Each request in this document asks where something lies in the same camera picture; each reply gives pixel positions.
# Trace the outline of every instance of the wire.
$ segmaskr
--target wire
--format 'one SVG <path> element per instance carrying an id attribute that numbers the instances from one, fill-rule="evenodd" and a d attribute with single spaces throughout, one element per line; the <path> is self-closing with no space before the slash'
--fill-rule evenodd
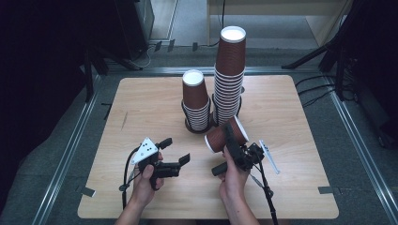
<path id="1" fill-rule="evenodd" d="M 140 147 L 136 147 L 134 150 L 131 151 L 129 154 L 127 161 L 126 161 L 126 166 L 125 166 L 125 171 L 124 171 L 124 176 L 123 176 L 123 185 L 119 187 L 119 190 L 122 191 L 122 204 L 123 204 L 123 209 L 126 207 L 127 204 L 127 198 L 126 198 L 126 190 L 130 186 L 131 180 L 133 180 L 135 177 L 133 177 L 129 182 L 127 182 L 127 172 L 129 170 L 129 165 L 130 165 L 130 160 L 131 157 L 134 153 L 138 151 Z"/>
<path id="2" fill-rule="evenodd" d="M 136 57 L 134 60 L 129 60 L 129 64 L 135 65 L 135 66 L 138 67 L 138 68 L 146 68 L 146 67 L 149 66 L 149 64 L 151 63 L 151 58 L 150 58 L 150 55 L 149 55 L 149 50 L 151 50 L 151 49 L 153 49 L 153 48 L 155 48 L 155 46 L 151 46 L 151 47 L 149 47 L 149 48 L 146 50 L 146 56 L 147 56 L 147 58 L 148 58 L 149 60 L 148 60 L 148 62 L 147 62 L 144 66 L 140 66 L 140 65 L 138 65 L 138 64 L 136 64 L 136 63 L 133 62 L 133 61 L 137 60 L 139 57 L 141 57 L 142 54 L 140 54 L 140 55 L 139 55 L 138 57 Z"/>
<path id="3" fill-rule="evenodd" d="M 257 158 L 258 158 L 258 161 L 259 161 L 258 164 L 260 164 L 260 170 L 261 170 L 260 173 L 261 173 L 261 178 L 263 179 L 263 190 L 264 190 L 264 193 L 266 194 L 266 198 L 267 198 L 267 202 L 268 202 L 268 206 L 269 206 L 269 211 L 271 213 L 272 221 L 273 221 L 274 225 L 278 225 L 278 219 L 276 217 L 276 210 L 275 210 L 275 207 L 274 207 L 274 205 L 272 203 L 272 199 L 271 199 L 273 192 L 269 188 L 266 176 L 264 175 L 264 168 L 263 168 L 263 163 L 261 162 L 261 158 L 258 156 L 257 152 L 255 152 L 255 154 L 257 155 Z"/>
<path id="4" fill-rule="evenodd" d="M 304 104 L 302 104 L 302 107 L 305 108 L 305 107 L 307 107 L 307 106 L 310 106 L 310 105 L 314 104 L 314 103 L 315 103 L 316 101 L 318 101 L 320 98 L 325 97 L 327 94 L 329 94 L 330 92 L 333 92 L 333 91 L 335 91 L 335 89 L 329 90 L 328 92 L 326 92 L 326 93 L 323 94 L 322 96 L 316 97 L 316 98 L 314 98 L 314 99 L 311 99 L 311 100 L 305 102 Z"/>
<path id="5" fill-rule="evenodd" d="M 303 79 L 303 80 L 297 82 L 297 83 L 295 84 L 295 86 L 297 87 L 297 86 L 299 86 L 299 84 L 301 84 L 301 83 L 303 83 L 303 82 L 307 82 L 307 81 L 312 80 L 312 79 L 327 78 L 327 77 L 336 78 L 336 76 L 328 76 L 328 75 L 314 76 L 314 77 L 306 78 L 306 79 Z"/>
<path id="6" fill-rule="evenodd" d="M 334 86 L 334 84 L 333 83 L 332 84 L 323 84 L 323 85 L 319 85 L 319 86 L 312 87 L 312 88 L 309 88 L 309 89 L 305 89 L 303 91 L 298 92 L 298 95 L 301 96 L 304 93 L 307 93 L 307 92 L 310 92 L 310 91 L 313 91 L 313 90 L 316 90 L 316 89 L 319 89 L 319 88 L 323 88 L 323 87 L 329 87 L 329 86 Z"/>
<path id="7" fill-rule="evenodd" d="M 224 14 L 225 14 L 225 0 L 223 0 L 222 3 L 222 29 L 224 28 L 224 23 L 223 23 Z"/>
<path id="8" fill-rule="evenodd" d="M 141 174 L 141 172 L 138 172 L 138 174 L 136 174 L 134 177 L 132 177 L 127 184 L 129 185 L 131 183 L 131 181 L 133 181 L 135 178 L 137 178 L 137 176 L 139 174 Z"/>
<path id="9" fill-rule="evenodd" d="M 253 166 L 257 169 L 257 171 L 261 172 L 255 164 Z"/>
<path id="10" fill-rule="evenodd" d="M 219 6 L 219 2 L 220 0 L 217 1 L 216 5 L 217 5 L 217 12 L 220 11 L 220 6 Z M 222 27 L 222 21 L 220 20 L 220 14 L 217 13 L 217 19 L 219 20 L 219 24 Z"/>

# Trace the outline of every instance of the human hand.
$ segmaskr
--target human hand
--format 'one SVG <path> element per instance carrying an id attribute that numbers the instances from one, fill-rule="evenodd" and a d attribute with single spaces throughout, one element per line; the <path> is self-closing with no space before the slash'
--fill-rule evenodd
<path id="1" fill-rule="evenodd" d="M 161 152 L 159 152 L 158 160 L 163 160 Z M 147 165 L 144 171 L 134 179 L 133 191 L 130 201 L 137 203 L 138 205 L 145 207 L 147 206 L 155 196 L 155 191 L 152 189 L 149 178 L 152 176 L 154 167 Z M 164 184 L 163 178 L 156 180 L 156 188 L 161 188 Z"/>
<path id="2" fill-rule="evenodd" d="M 159 153 L 158 160 L 163 160 L 161 153 Z M 115 224 L 139 224 L 144 208 L 155 196 L 155 191 L 152 189 L 149 182 L 149 178 L 152 176 L 153 171 L 154 167 L 152 165 L 147 165 L 144 171 L 134 179 L 133 191 L 129 203 L 126 205 L 126 208 L 123 210 L 122 214 L 120 214 Z M 162 178 L 156 180 L 156 188 L 161 188 L 163 184 L 164 180 Z"/>
<path id="3" fill-rule="evenodd" d="M 223 157 L 226 159 L 228 169 L 219 175 L 222 180 L 220 184 L 220 196 L 223 202 L 232 200 L 244 200 L 244 188 L 250 171 L 242 171 L 237 167 L 226 146 L 223 150 Z"/>
<path id="4" fill-rule="evenodd" d="M 220 197 L 224 204 L 225 211 L 232 225 L 237 224 L 259 224 L 252 210 L 246 202 L 244 188 L 250 171 L 242 171 L 235 165 L 229 151 L 224 147 L 222 154 L 227 163 L 228 169 L 220 174 Z"/>

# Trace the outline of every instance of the brown paper cup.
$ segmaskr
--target brown paper cup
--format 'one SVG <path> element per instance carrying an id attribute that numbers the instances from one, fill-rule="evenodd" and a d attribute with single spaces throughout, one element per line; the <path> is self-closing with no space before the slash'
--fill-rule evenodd
<path id="1" fill-rule="evenodd" d="M 207 105 L 208 94 L 203 73 L 196 69 L 188 70 L 182 76 L 182 98 L 185 106 L 192 110 Z"/>
<path id="2" fill-rule="evenodd" d="M 240 145 L 249 141 L 246 131 L 240 124 L 240 121 L 237 119 L 236 116 L 233 116 L 223 125 L 214 128 L 205 136 L 206 145 L 211 152 L 221 152 L 225 147 L 225 134 L 223 133 L 222 129 L 227 124 L 231 125 L 232 130 L 234 131 L 234 136 Z"/>
<path id="3" fill-rule="evenodd" d="M 223 75 L 238 75 L 246 63 L 246 31 L 238 26 L 227 26 L 221 31 L 216 69 Z"/>

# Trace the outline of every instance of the wooden tabletop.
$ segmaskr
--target wooden tabletop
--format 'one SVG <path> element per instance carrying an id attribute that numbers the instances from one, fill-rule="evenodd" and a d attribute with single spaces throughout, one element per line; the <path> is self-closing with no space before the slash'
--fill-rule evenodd
<path id="1" fill-rule="evenodd" d="M 213 77 L 206 77 L 206 84 L 211 96 Z M 276 174 L 264 158 L 278 218 L 336 218 L 339 210 L 333 194 L 318 190 L 328 187 L 329 181 L 291 77 L 246 76 L 243 86 L 239 120 L 250 138 L 248 144 L 264 140 L 281 171 Z M 96 194 L 82 197 L 79 217 L 118 218 L 122 212 L 118 189 L 127 157 L 149 137 L 155 143 L 173 138 L 173 144 L 161 151 L 163 162 L 177 162 L 188 153 L 191 161 L 179 177 L 165 178 L 143 218 L 227 218 L 218 191 L 221 181 L 211 173 L 224 158 L 210 152 L 205 134 L 192 134 L 185 128 L 181 99 L 181 77 L 120 82 L 86 184 Z M 257 170 L 252 174 L 261 180 Z M 250 177 L 245 194 L 257 218 L 270 218 L 264 192 Z"/>

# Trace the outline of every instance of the gray floor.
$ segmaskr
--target gray floor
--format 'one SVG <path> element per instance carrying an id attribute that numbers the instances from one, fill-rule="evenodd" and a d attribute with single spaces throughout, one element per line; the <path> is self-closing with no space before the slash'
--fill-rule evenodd
<path id="1" fill-rule="evenodd" d="M 201 0 L 178 1 L 169 37 L 169 39 L 175 40 L 175 45 L 192 46 L 193 42 L 198 45 L 207 45 L 206 2 Z M 304 16 L 225 15 L 224 26 L 229 25 L 245 29 L 248 48 L 306 50 L 318 47 Z M 211 16 L 210 43 L 219 40 L 221 30 L 222 16 Z"/>
<path id="2" fill-rule="evenodd" d="M 189 34 L 186 28 L 175 28 L 177 31 Z M 300 30 L 306 30 L 305 24 Z M 280 33 L 276 40 L 283 39 Z M 187 38 L 187 45 L 191 46 L 193 37 Z M 304 78 L 319 75 L 316 66 L 321 56 L 308 62 L 297 70 L 281 70 L 284 65 L 299 59 L 310 52 L 313 47 L 282 47 L 282 48 L 250 48 L 247 51 L 247 67 L 260 68 L 263 74 L 288 74 L 295 82 Z M 104 117 L 109 109 L 101 103 L 112 103 L 118 83 L 125 77 L 136 76 L 180 76 L 181 67 L 201 68 L 209 74 L 215 62 L 217 48 L 200 47 L 193 52 L 191 47 L 175 46 L 171 52 L 167 47 L 158 52 L 151 49 L 149 58 L 143 57 L 136 64 L 146 65 L 143 71 L 127 71 L 120 65 L 109 62 L 110 73 L 101 77 L 100 87 L 96 89 L 97 100 L 77 148 L 72 156 L 65 180 L 61 182 L 54 205 L 49 211 L 47 224 L 113 224 L 114 219 L 81 219 L 77 216 L 77 209 L 81 194 L 76 192 L 78 186 L 84 186 L 100 137 L 105 126 Z M 298 91 L 323 84 L 322 79 L 314 79 L 301 84 Z M 327 89 L 319 89 L 300 96 L 304 103 L 325 93 Z M 8 203 L 0 217 L 0 224 L 31 224 L 35 220 L 40 204 L 44 198 L 59 161 L 69 143 L 77 121 L 84 108 L 84 90 L 75 99 L 67 113 L 62 117 L 52 136 L 25 159 L 18 171 L 14 185 L 8 195 Z M 394 195 L 397 195 L 398 180 L 398 151 L 383 149 L 378 144 L 375 131 L 367 120 L 361 107 L 355 102 L 345 103 L 355 121 L 361 136 L 371 152 L 375 164 L 381 171 Z M 319 99 L 315 104 L 304 108 L 320 157 L 325 167 L 330 185 L 336 190 L 334 196 L 338 204 L 340 215 L 330 220 L 293 220 L 292 224 L 390 224 L 388 215 L 381 204 L 375 188 L 365 171 L 360 157 L 352 143 L 348 132 L 338 114 L 330 96 Z"/>

